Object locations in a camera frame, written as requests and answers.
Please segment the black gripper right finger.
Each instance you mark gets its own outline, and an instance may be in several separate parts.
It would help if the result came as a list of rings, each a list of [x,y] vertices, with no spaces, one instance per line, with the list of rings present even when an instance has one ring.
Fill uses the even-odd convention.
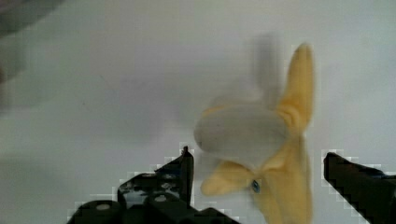
[[[370,224],[395,224],[395,175],[346,160],[329,152],[325,180]]]

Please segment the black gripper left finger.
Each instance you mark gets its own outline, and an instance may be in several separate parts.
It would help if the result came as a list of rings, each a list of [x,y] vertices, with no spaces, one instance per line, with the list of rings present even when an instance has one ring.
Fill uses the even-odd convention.
[[[66,224],[240,224],[219,210],[191,206],[194,157],[181,155],[121,184],[117,199],[81,205]]]

